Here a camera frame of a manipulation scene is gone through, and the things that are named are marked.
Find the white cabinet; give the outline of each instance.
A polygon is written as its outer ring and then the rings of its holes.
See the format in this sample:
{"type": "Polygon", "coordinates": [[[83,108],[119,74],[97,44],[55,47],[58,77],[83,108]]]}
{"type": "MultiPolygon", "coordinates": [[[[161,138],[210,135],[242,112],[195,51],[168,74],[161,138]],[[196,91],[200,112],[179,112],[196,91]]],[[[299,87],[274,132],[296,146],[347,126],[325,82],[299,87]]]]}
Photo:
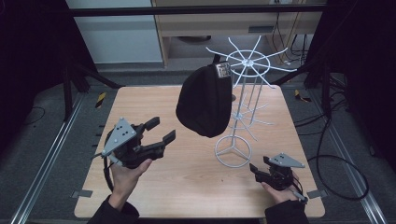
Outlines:
{"type": "MultiPolygon", "coordinates": [[[[178,6],[222,6],[222,5],[269,5],[273,0],[151,0],[154,7],[178,6]]],[[[315,4],[326,0],[284,0],[281,4],[315,4]]],[[[179,14],[156,16],[157,27],[163,49],[163,60],[167,62],[167,50],[172,36],[194,35],[266,35],[271,48],[278,52],[289,48],[297,34],[313,34],[321,12],[282,13],[231,13],[231,14],[179,14]]]]}
{"type": "MultiPolygon", "coordinates": [[[[70,8],[151,7],[149,0],[66,0],[70,8]]],[[[100,68],[163,63],[154,17],[75,17],[93,61],[100,68]]]]}

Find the white wire rack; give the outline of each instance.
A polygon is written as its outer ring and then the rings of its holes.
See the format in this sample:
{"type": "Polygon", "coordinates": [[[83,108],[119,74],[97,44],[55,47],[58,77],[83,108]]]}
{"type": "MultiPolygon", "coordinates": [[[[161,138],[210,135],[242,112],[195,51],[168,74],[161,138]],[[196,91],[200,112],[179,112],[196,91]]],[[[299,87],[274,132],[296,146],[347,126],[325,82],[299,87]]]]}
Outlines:
{"type": "Polygon", "coordinates": [[[259,98],[261,97],[262,86],[265,83],[270,88],[274,89],[275,86],[272,86],[266,79],[265,75],[270,69],[276,69],[285,72],[292,72],[295,71],[279,68],[271,65],[269,58],[276,56],[277,54],[285,52],[287,49],[284,49],[280,52],[271,54],[271,55],[264,55],[256,50],[258,47],[261,36],[259,36],[256,45],[253,49],[239,49],[229,37],[229,42],[235,48],[234,52],[230,54],[224,54],[220,52],[216,52],[212,49],[206,48],[209,52],[218,54],[220,56],[226,57],[226,61],[229,62],[231,66],[231,71],[234,74],[233,76],[233,88],[238,85],[242,85],[242,90],[239,96],[239,102],[236,104],[236,110],[233,109],[232,111],[232,119],[233,119],[233,126],[230,126],[231,132],[230,134],[223,136],[220,140],[216,143],[215,146],[215,154],[218,160],[228,166],[228,167],[241,167],[247,164],[250,161],[252,150],[248,141],[236,135],[237,130],[246,130],[252,136],[252,138],[257,141],[257,138],[253,135],[250,131],[250,127],[253,125],[254,122],[259,122],[266,125],[272,125],[271,122],[265,122],[261,120],[255,119],[256,111],[262,108],[265,108],[267,105],[258,105],[259,98]],[[247,84],[247,78],[254,78],[253,87],[251,92],[245,92],[245,86],[247,84]],[[225,155],[236,155],[242,158],[242,162],[230,163],[223,159],[225,155]]]}

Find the electrical wire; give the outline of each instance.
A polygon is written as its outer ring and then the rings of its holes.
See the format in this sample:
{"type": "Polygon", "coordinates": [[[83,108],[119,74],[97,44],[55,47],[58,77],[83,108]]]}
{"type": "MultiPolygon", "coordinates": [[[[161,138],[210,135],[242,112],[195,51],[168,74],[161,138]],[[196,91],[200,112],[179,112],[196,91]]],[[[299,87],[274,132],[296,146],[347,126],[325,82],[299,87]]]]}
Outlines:
{"type": "Polygon", "coordinates": [[[360,170],[356,165],[352,164],[350,161],[347,161],[347,160],[345,160],[345,159],[343,159],[343,158],[340,158],[340,157],[337,157],[337,156],[334,156],[334,155],[320,155],[320,148],[321,148],[321,144],[322,144],[322,142],[323,142],[323,137],[324,137],[324,134],[325,134],[326,130],[329,128],[330,123],[331,123],[331,119],[327,119],[326,124],[325,124],[325,127],[323,128],[322,135],[320,136],[320,139],[319,139],[318,150],[317,150],[317,156],[314,156],[314,157],[308,159],[308,161],[312,161],[313,159],[316,160],[318,178],[319,178],[320,182],[323,184],[323,186],[324,186],[326,189],[328,189],[331,193],[333,193],[334,195],[336,195],[336,196],[338,196],[338,197],[340,197],[340,198],[343,198],[343,199],[345,199],[345,200],[349,200],[349,201],[359,201],[359,200],[365,198],[365,197],[367,196],[367,194],[369,193],[369,190],[370,190],[370,187],[369,187],[369,183],[368,183],[368,181],[367,181],[367,178],[366,178],[366,176],[361,172],[361,170],[360,170]],[[320,172],[320,168],[319,168],[319,158],[333,158],[333,159],[337,159],[337,160],[346,162],[348,165],[350,165],[351,167],[353,167],[353,168],[361,175],[361,177],[362,177],[363,180],[364,180],[364,185],[365,185],[365,187],[366,187],[366,190],[363,192],[363,194],[362,194],[361,196],[358,196],[358,197],[349,197],[349,196],[343,195],[343,194],[341,194],[341,193],[335,191],[334,189],[330,188],[329,185],[327,185],[326,182],[324,181],[324,179],[323,179],[323,177],[322,177],[322,174],[321,174],[321,172],[320,172]]]}
{"type": "Polygon", "coordinates": [[[113,163],[111,162],[110,165],[107,166],[107,157],[103,158],[103,164],[104,164],[104,169],[103,172],[105,174],[105,180],[107,183],[108,188],[111,190],[111,192],[113,192],[114,190],[114,185],[113,182],[111,181],[111,177],[110,177],[110,167],[111,165],[113,165],[113,163]]]}
{"type": "Polygon", "coordinates": [[[295,183],[293,183],[293,186],[295,188],[297,188],[297,190],[299,190],[299,193],[303,194],[304,193],[303,185],[301,184],[300,180],[298,180],[295,176],[293,178],[294,178],[295,181],[297,181],[298,186],[300,186],[300,187],[298,187],[295,183]]]}
{"type": "MultiPolygon", "coordinates": [[[[336,95],[336,94],[345,94],[345,93],[344,93],[343,91],[337,91],[337,92],[334,92],[330,97],[333,98],[334,95],[336,95]]],[[[341,104],[344,104],[345,101],[346,101],[346,100],[343,99],[343,100],[340,100],[337,104],[333,105],[333,106],[332,106],[332,111],[337,110],[337,109],[336,109],[337,106],[339,106],[339,105],[341,105],[341,104]]],[[[302,122],[302,121],[306,121],[306,120],[308,120],[308,119],[311,119],[311,120],[309,120],[308,122],[305,122],[305,123],[303,123],[303,124],[295,125],[295,127],[302,127],[302,126],[304,126],[304,125],[307,125],[307,124],[310,124],[310,123],[312,123],[312,122],[315,122],[316,120],[318,120],[318,119],[320,119],[320,118],[322,118],[322,117],[324,117],[324,114],[319,114],[319,115],[311,116],[311,117],[306,118],[306,119],[301,119],[301,120],[299,120],[299,121],[295,121],[294,123],[299,123],[299,122],[302,122]]],[[[321,149],[321,145],[322,145],[322,142],[323,142],[323,137],[324,137],[324,134],[326,133],[326,130],[329,128],[331,121],[332,121],[331,119],[327,119],[327,120],[326,120],[326,123],[325,123],[325,126],[324,126],[324,128],[323,128],[323,130],[322,130],[321,132],[319,132],[319,133],[320,133],[320,138],[319,138],[319,144],[318,144],[318,149],[317,149],[317,155],[314,156],[314,157],[312,157],[312,158],[310,158],[310,159],[308,159],[308,161],[312,161],[312,160],[315,160],[315,161],[316,161],[316,167],[317,167],[317,172],[318,172],[318,178],[319,178],[320,182],[323,184],[323,186],[324,186],[326,189],[328,189],[331,193],[333,193],[334,195],[336,195],[336,196],[338,196],[338,197],[340,197],[340,198],[343,198],[343,199],[349,200],[349,201],[358,201],[358,200],[361,200],[361,199],[363,199],[363,198],[365,198],[365,197],[367,196],[367,194],[369,193],[369,190],[370,190],[368,180],[367,180],[366,176],[364,175],[364,173],[363,173],[356,165],[354,165],[354,164],[351,163],[350,161],[347,161],[347,160],[345,160],[345,159],[343,159],[343,158],[340,158],[340,157],[337,157],[337,156],[334,156],[334,155],[320,155],[320,149],[321,149]],[[362,194],[361,196],[358,196],[358,197],[349,197],[349,196],[343,195],[343,194],[341,194],[341,193],[335,191],[334,189],[330,188],[329,185],[326,184],[326,182],[324,181],[323,176],[322,176],[322,174],[321,174],[321,172],[320,172],[320,168],[319,168],[319,159],[320,159],[320,158],[331,158],[331,159],[343,161],[343,162],[345,162],[347,165],[353,167],[353,169],[355,169],[355,170],[359,173],[359,175],[362,177],[362,179],[363,179],[363,181],[364,181],[365,191],[363,192],[363,194],[362,194]]]]}
{"type": "Polygon", "coordinates": [[[346,85],[344,83],[342,83],[340,80],[338,80],[337,78],[330,76],[330,82],[337,88],[340,90],[344,90],[346,88],[346,85]]]}
{"type": "Polygon", "coordinates": [[[302,49],[293,49],[293,46],[297,39],[297,36],[298,35],[295,35],[293,38],[293,41],[291,42],[290,52],[292,55],[297,56],[299,58],[293,59],[293,60],[289,61],[289,63],[300,60],[300,65],[303,65],[305,63],[305,56],[306,56],[305,53],[308,52],[308,50],[305,50],[305,45],[307,45],[307,35],[304,35],[303,48],[302,49]]]}
{"type": "Polygon", "coordinates": [[[43,111],[43,113],[41,114],[41,116],[38,119],[35,119],[33,121],[30,121],[30,122],[23,123],[23,125],[34,124],[34,123],[38,122],[39,120],[41,120],[44,117],[44,115],[46,115],[46,110],[43,107],[41,107],[41,106],[33,106],[32,109],[41,109],[43,111]]]}
{"type": "MultiPolygon", "coordinates": [[[[278,0],[275,0],[275,3],[278,4],[278,5],[280,4],[280,2],[278,0]]],[[[277,30],[277,32],[278,32],[278,34],[280,36],[280,42],[282,43],[282,48],[283,49],[286,48],[285,47],[285,43],[283,42],[283,39],[282,39],[282,34],[280,33],[280,29],[279,29],[279,14],[280,14],[279,12],[276,13],[276,23],[275,23],[274,30],[273,30],[272,36],[271,36],[271,39],[272,39],[272,42],[273,42],[273,45],[274,45],[274,48],[275,48],[276,52],[279,51],[277,49],[277,47],[276,47],[276,44],[275,44],[275,32],[276,32],[276,30],[277,30]]],[[[294,62],[295,61],[295,60],[293,60],[293,59],[291,59],[289,57],[289,55],[288,55],[288,53],[286,51],[285,51],[285,56],[289,59],[288,62],[294,62]]],[[[280,61],[282,61],[282,58],[280,57],[279,54],[277,55],[277,57],[279,58],[280,61]]]]}

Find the black cable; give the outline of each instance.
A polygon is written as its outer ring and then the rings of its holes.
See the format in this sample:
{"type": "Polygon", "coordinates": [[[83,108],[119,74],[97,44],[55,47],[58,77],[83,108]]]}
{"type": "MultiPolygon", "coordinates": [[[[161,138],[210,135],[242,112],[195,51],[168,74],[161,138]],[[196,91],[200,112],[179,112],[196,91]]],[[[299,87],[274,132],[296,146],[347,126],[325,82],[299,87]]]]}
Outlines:
{"type": "Polygon", "coordinates": [[[318,155],[318,156],[315,156],[315,157],[310,158],[308,161],[312,161],[313,159],[316,159],[316,162],[317,162],[317,169],[318,169],[318,177],[319,177],[321,183],[323,184],[324,187],[326,187],[326,189],[328,189],[328,190],[329,190],[330,192],[332,192],[334,195],[336,195],[336,196],[338,196],[338,197],[340,197],[340,198],[349,200],[349,201],[358,201],[358,200],[361,200],[361,199],[365,198],[365,197],[367,196],[367,194],[369,193],[370,186],[369,186],[369,182],[368,182],[368,180],[367,180],[367,177],[366,177],[366,176],[364,175],[364,173],[363,173],[356,165],[354,165],[352,162],[347,161],[347,160],[345,160],[345,159],[343,159],[343,158],[341,158],[341,157],[334,156],[334,155],[318,155]],[[366,190],[363,192],[363,194],[362,194],[361,196],[358,196],[358,197],[349,197],[349,196],[342,195],[342,194],[336,192],[334,189],[330,188],[330,187],[324,182],[323,177],[321,176],[321,172],[320,172],[320,170],[319,170],[319,168],[318,168],[318,159],[319,159],[319,158],[333,158],[333,159],[337,159],[337,160],[340,160],[340,161],[344,161],[346,164],[352,166],[352,167],[361,175],[361,177],[363,178],[363,180],[364,180],[364,185],[365,185],[365,187],[366,187],[366,190]]]}
{"type": "Polygon", "coordinates": [[[342,83],[341,81],[339,81],[337,78],[335,78],[335,77],[333,77],[333,76],[330,76],[330,81],[331,81],[334,85],[336,85],[336,86],[338,87],[338,89],[343,90],[343,89],[346,87],[346,85],[345,85],[344,83],[342,83]]]}
{"type": "Polygon", "coordinates": [[[98,156],[101,156],[102,155],[102,153],[96,153],[95,155],[93,155],[92,157],[91,157],[91,160],[93,160],[93,159],[95,159],[96,157],[98,157],[98,156]]]}
{"type": "Polygon", "coordinates": [[[297,188],[297,190],[299,190],[299,193],[300,193],[301,195],[303,195],[303,192],[304,192],[303,185],[300,183],[300,181],[299,181],[296,177],[293,177],[293,178],[294,178],[294,180],[297,181],[297,183],[298,183],[298,185],[299,185],[300,187],[298,187],[294,182],[293,182],[293,186],[294,186],[295,188],[297,188]]]}
{"type": "MultiPolygon", "coordinates": [[[[337,106],[339,106],[340,104],[342,104],[344,101],[345,101],[345,100],[341,100],[341,101],[338,102],[337,104],[333,105],[333,106],[332,106],[332,111],[334,111],[334,109],[335,109],[337,106]]],[[[320,119],[320,118],[323,118],[324,116],[325,116],[325,114],[318,114],[318,115],[314,115],[314,116],[308,117],[308,118],[306,118],[306,119],[300,119],[300,120],[294,121],[293,123],[296,124],[296,123],[305,121],[305,120],[307,120],[307,119],[312,119],[312,120],[309,120],[309,121],[306,122],[306,123],[294,125],[294,127],[296,127],[296,128],[303,127],[303,126],[305,126],[305,125],[308,125],[308,124],[311,124],[311,123],[317,121],[317,120],[320,119]]]]}
{"type": "Polygon", "coordinates": [[[335,91],[337,91],[337,90],[344,91],[345,90],[344,87],[340,87],[339,85],[334,84],[332,82],[329,83],[329,86],[330,86],[330,88],[332,88],[332,90],[335,90],[335,91]]]}
{"type": "MultiPolygon", "coordinates": [[[[283,47],[283,49],[285,48],[285,43],[283,42],[282,34],[280,33],[280,29],[279,29],[279,14],[280,14],[279,12],[276,13],[276,23],[275,23],[274,30],[273,30],[273,32],[272,32],[272,37],[271,37],[276,52],[278,52],[278,49],[277,49],[276,44],[275,44],[275,31],[276,31],[276,30],[277,30],[277,32],[279,33],[280,41],[281,41],[281,43],[282,43],[282,47],[283,47]]],[[[286,51],[285,51],[285,56],[286,56],[289,60],[292,61],[292,59],[288,56],[288,53],[287,53],[286,51]]],[[[278,57],[279,60],[282,62],[282,58],[280,58],[280,55],[279,55],[279,54],[277,54],[277,57],[278,57]]]]}
{"type": "Polygon", "coordinates": [[[36,123],[39,120],[41,120],[44,117],[44,115],[46,115],[46,109],[44,109],[43,107],[41,107],[41,106],[33,106],[32,108],[33,109],[41,109],[43,111],[43,114],[40,116],[40,118],[35,119],[33,121],[30,121],[30,122],[23,123],[23,125],[30,125],[30,124],[36,123]]]}
{"type": "Polygon", "coordinates": [[[334,95],[337,95],[337,94],[342,94],[342,95],[345,96],[345,92],[344,92],[344,91],[336,91],[336,92],[332,93],[332,95],[330,95],[330,98],[333,98],[334,95]]]}
{"type": "Polygon", "coordinates": [[[299,136],[308,136],[308,135],[315,135],[315,134],[320,134],[322,132],[318,132],[318,133],[299,133],[299,136]]]}
{"type": "Polygon", "coordinates": [[[296,39],[297,39],[297,36],[298,36],[298,35],[295,35],[295,36],[294,36],[293,41],[291,42],[291,46],[290,46],[290,52],[291,52],[291,54],[294,55],[294,56],[300,56],[300,54],[295,54],[295,53],[294,53],[294,51],[299,51],[299,50],[293,49],[293,46],[294,46],[294,44],[295,44],[295,42],[296,42],[296,39]]]}
{"type": "Polygon", "coordinates": [[[111,181],[111,178],[110,178],[110,166],[113,163],[111,163],[109,166],[107,166],[107,157],[103,158],[103,163],[104,163],[104,167],[105,167],[103,169],[103,172],[105,174],[105,180],[107,182],[107,186],[111,190],[111,192],[113,192],[114,186],[113,186],[113,182],[111,181]]]}
{"type": "Polygon", "coordinates": [[[303,42],[303,51],[301,52],[300,64],[305,63],[305,44],[306,44],[306,35],[304,35],[304,42],[303,42]]]}
{"type": "Polygon", "coordinates": [[[347,160],[345,160],[345,159],[343,159],[343,158],[340,158],[340,157],[337,157],[337,156],[334,156],[334,155],[320,155],[320,148],[321,148],[321,144],[322,144],[322,142],[323,142],[323,137],[324,137],[324,134],[325,134],[326,130],[329,128],[330,123],[331,123],[331,119],[327,119],[326,124],[325,124],[325,126],[324,126],[324,128],[323,128],[323,132],[322,132],[322,134],[321,134],[321,136],[320,136],[320,139],[319,139],[318,150],[317,150],[317,156],[308,159],[308,161],[312,161],[313,159],[316,159],[316,162],[317,162],[316,166],[317,166],[318,178],[319,178],[320,182],[323,184],[323,186],[324,186],[326,189],[328,189],[330,192],[332,192],[334,195],[336,195],[336,196],[338,196],[338,197],[340,197],[340,198],[349,200],[349,201],[358,201],[358,200],[361,200],[361,199],[363,199],[364,197],[367,196],[367,194],[368,194],[368,192],[369,192],[369,184],[368,184],[368,181],[367,181],[366,176],[358,169],[358,167],[355,166],[354,164],[352,164],[350,161],[347,161],[347,160]],[[349,196],[342,195],[342,194],[336,192],[335,190],[333,190],[332,188],[330,188],[330,187],[324,182],[323,177],[322,177],[322,175],[321,175],[320,168],[319,168],[319,158],[334,158],[334,159],[337,159],[337,160],[344,161],[344,162],[346,162],[348,165],[352,166],[352,167],[353,167],[356,171],[358,171],[358,173],[362,176],[362,178],[363,178],[363,180],[364,180],[365,187],[366,187],[366,191],[364,191],[364,193],[363,193],[361,196],[359,196],[359,197],[349,197],[349,196]]]}
{"type": "MultiPolygon", "coordinates": [[[[340,105],[339,108],[341,108],[341,105],[347,105],[347,101],[346,101],[346,100],[342,100],[340,103],[341,103],[341,104],[338,104],[338,105],[337,105],[337,106],[340,105]]],[[[339,108],[336,108],[336,106],[334,106],[334,107],[332,108],[332,111],[338,111],[339,108]]]]}

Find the aluminum frame rail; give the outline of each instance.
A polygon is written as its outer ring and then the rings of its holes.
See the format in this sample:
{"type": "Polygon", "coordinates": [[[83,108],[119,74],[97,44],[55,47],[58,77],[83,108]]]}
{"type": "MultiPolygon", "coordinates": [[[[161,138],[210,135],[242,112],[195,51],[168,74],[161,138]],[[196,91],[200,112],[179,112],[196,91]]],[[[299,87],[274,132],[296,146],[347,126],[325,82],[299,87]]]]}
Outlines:
{"type": "Polygon", "coordinates": [[[113,7],[113,8],[70,8],[68,10],[42,9],[44,14],[72,17],[143,16],[176,14],[224,14],[260,12],[318,12],[338,10],[346,5],[287,4],[287,5],[238,5],[238,6],[188,6],[188,7],[113,7]]]}
{"type": "Polygon", "coordinates": [[[44,184],[47,181],[47,178],[50,174],[53,164],[56,161],[56,158],[59,155],[59,152],[64,145],[64,141],[66,140],[67,135],[70,132],[71,127],[73,126],[74,121],[76,120],[77,114],[81,108],[82,101],[85,97],[85,93],[78,93],[77,99],[74,104],[74,110],[71,114],[70,118],[64,121],[60,131],[58,132],[57,136],[55,137],[54,142],[52,143],[51,148],[49,149],[49,153],[47,154],[46,159],[44,159],[40,169],[38,170],[35,179],[28,189],[26,195],[24,196],[20,206],[18,207],[17,211],[14,213],[13,217],[11,218],[11,224],[22,224],[25,223],[27,218],[30,215],[30,212],[35,205],[35,201],[38,198],[41,190],[44,187],[44,184]]]}

